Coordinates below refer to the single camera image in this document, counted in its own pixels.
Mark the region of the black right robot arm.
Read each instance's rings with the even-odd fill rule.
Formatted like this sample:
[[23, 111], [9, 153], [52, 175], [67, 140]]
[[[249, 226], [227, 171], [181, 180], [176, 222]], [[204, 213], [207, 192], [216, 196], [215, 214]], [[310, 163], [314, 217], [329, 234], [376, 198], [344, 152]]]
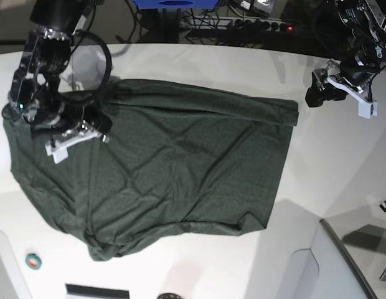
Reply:
[[[48, 136], [49, 146], [81, 142], [84, 138], [106, 140], [113, 123], [100, 110], [112, 70], [107, 44], [83, 25], [95, 17], [103, 1], [36, 1], [19, 66], [14, 72], [6, 110], [22, 118], [31, 137]], [[82, 41], [94, 41], [105, 56], [105, 71], [99, 86], [82, 98], [59, 92], [60, 76]], [[58, 136], [69, 136], [62, 143]]]

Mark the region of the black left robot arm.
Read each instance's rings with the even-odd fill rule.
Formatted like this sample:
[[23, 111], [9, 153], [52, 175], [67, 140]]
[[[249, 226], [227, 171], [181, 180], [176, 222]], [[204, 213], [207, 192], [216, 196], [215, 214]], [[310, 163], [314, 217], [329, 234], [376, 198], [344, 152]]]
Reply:
[[377, 1], [323, 1], [312, 19], [313, 34], [320, 43], [323, 40], [317, 32], [317, 22], [327, 6], [336, 11], [342, 24], [351, 31], [350, 50], [344, 54], [333, 52], [326, 67], [313, 70], [306, 103], [317, 108], [325, 101], [345, 100], [349, 94], [375, 115], [372, 85], [386, 68], [386, 13]]

